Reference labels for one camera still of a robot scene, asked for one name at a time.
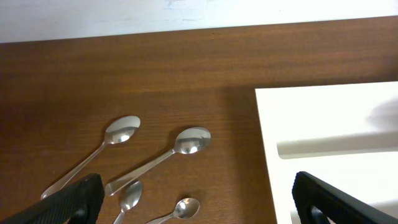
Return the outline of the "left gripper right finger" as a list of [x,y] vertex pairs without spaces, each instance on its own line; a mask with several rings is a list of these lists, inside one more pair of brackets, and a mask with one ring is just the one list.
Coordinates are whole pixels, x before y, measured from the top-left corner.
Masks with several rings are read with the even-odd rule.
[[397,219],[346,194],[308,172],[296,173],[292,187],[295,207],[303,224],[397,224]]

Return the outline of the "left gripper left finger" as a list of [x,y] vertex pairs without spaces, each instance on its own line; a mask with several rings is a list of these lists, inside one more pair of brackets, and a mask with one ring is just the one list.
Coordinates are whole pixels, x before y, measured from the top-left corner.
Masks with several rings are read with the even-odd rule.
[[1,224],[95,224],[104,200],[99,174],[89,174]]

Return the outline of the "small steel teaspoon left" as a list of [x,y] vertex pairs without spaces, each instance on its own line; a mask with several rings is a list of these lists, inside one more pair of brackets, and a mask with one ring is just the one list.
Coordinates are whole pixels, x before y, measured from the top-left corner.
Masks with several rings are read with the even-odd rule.
[[141,198],[142,191],[143,183],[140,180],[135,181],[124,191],[119,200],[121,211],[113,224],[122,224],[125,213],[137,205]]

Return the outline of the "small steel teaspoon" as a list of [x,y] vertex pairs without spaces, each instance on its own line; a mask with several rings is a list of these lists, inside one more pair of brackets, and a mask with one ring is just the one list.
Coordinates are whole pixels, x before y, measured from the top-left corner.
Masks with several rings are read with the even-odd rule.
[[200,209],[200,202],[195,198],[184,198],[180,200],[172,213],[156,218],[147,222],[146,224],[161,224],[170,220],[171,218],[189,219],[195,216]]
[[141,198],[142,191],[143,183],[140,180],[135,181],[124,191],[119,200],[121,211],[113,224],[122,224],[125,213],[137,205]]

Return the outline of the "white plastic cutlery tray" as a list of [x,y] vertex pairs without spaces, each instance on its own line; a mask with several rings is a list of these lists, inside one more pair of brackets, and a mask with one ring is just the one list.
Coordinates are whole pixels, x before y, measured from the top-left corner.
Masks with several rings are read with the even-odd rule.
[[295,175],[308,172],[397,216],[397,83],[258,88],[275,215],[298,223]]

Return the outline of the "large steel spoon far left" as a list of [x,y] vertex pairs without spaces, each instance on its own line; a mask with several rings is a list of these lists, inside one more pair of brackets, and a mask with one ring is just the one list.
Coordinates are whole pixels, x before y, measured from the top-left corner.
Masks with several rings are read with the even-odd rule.
[[40,196],[43,200],[48,196],[58,192],[64,186],[66,186],[69,181],[74,178],[74,176],[79,173],[91,160],[93,160],[107,145],[109,144],[119,144],[127,141],[140,127],[141,120],[138,116],[124,116],[115,121],[113,121],[104,132],[104,139],[99,148],[97,148],[93,153],[91,153],[86,159],[80,162],[75,168],[66,173],[63,177],[58,179],[54,184],[48,187]]

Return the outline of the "small steel teaspoon right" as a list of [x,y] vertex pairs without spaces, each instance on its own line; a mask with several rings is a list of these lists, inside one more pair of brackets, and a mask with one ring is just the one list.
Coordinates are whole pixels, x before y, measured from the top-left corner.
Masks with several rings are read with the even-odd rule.
[[195,216],[200,209],[200,202],[195,198],[184,198],[180,200],[172,213],[156,218],[147,222],[146,224],[161,224],[170,220],[171,218],[189,219]]

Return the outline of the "large steel spoon near tray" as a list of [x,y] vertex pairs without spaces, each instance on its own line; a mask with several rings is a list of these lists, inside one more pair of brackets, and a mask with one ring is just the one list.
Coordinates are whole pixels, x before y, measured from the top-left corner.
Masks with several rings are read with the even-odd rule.
[[121,176],[108,183],[104,190],[107,196],[113,196],[132,181],[138,179],[142,174],[151,170],[161,162],[174,154],[194,154],[208,147],[211,141],[211,133],[203,127],[192,127],[182,131],[175,140],[174,147],[156,159],[140,166],[139,168]]

